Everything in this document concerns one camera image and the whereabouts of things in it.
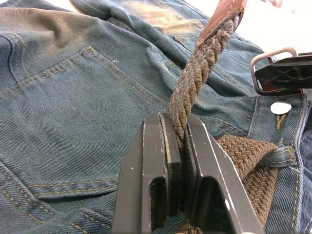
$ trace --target worn denim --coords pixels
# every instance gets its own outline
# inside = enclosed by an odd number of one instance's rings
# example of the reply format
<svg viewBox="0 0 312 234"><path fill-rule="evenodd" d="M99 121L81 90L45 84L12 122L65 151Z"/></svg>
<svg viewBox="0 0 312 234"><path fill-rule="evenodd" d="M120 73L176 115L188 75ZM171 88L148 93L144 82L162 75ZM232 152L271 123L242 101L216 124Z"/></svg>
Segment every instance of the worn denim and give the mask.
<svg viewBox="0 0 312 234"><path fill-rule="evenodd" d="M0 5L0 233L109 232L122 159L142 120L166 111L208 19L182 0L73 3L86 14ZM311 103L257 95L249 64L262 52L234 34L193 113L217 139L279 146L260 162L279 168L266 232L309 232ZM278 121L270 106L281 100L292 109Z"/></svg>

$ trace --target clamp jaw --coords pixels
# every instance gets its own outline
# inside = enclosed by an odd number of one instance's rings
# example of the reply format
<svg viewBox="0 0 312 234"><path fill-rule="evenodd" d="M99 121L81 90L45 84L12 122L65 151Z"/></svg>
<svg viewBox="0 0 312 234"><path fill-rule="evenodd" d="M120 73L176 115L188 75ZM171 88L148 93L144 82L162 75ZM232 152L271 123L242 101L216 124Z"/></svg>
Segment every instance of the clamp jaw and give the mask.
<svg viewBox="0 0 312 234"><path fill-rule="evenodd" d="M180 155L167 114L148 116L122 162L112 233L151 233L184 210L204 233L254 233L257 219L230 157L195 116Z"/></svg>

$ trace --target back pocket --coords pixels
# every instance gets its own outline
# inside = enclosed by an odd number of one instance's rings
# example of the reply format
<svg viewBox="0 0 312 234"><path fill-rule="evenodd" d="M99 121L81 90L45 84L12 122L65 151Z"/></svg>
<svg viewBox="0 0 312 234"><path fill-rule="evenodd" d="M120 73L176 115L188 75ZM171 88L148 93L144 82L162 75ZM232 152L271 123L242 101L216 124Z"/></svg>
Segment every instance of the back pocket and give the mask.
<svg viewBox="0 0 312 234"><path fill-rule="evenodd" d="M1 160L40 199L115 191L157 97L92 47L1 94Z"/></svg>

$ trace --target black buckle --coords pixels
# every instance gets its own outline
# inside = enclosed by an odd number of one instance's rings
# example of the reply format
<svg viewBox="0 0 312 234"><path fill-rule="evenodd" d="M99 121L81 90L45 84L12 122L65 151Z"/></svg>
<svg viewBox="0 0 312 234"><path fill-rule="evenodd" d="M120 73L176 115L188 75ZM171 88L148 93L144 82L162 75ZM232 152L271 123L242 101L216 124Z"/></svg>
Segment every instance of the black buckle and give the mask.
<svg viewBox="0 0 312 234"><path fill-rule="evenodd" d="M288 52L290 58L276 62L271 56ZM269 59L270 64L255 71L255 64ZM277 96L303 93L303 88L312 88L312 53L297 55L295 49L286 47L254 57L250 63L253 84L261 95Z"/></svg>

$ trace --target jeans button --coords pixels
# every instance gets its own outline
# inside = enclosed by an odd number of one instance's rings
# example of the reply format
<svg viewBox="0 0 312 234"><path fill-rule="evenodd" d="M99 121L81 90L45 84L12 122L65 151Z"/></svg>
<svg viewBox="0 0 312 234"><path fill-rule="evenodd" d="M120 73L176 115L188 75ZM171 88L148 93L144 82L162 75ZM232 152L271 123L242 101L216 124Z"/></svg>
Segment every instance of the jeans button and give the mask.
<svg viewBox="0 0 312 234"><path fill-rule="evenodd" d="M292 109L292 105L286 101L277 101L271 105L272 113L276 115L283 115Z"/></svg>

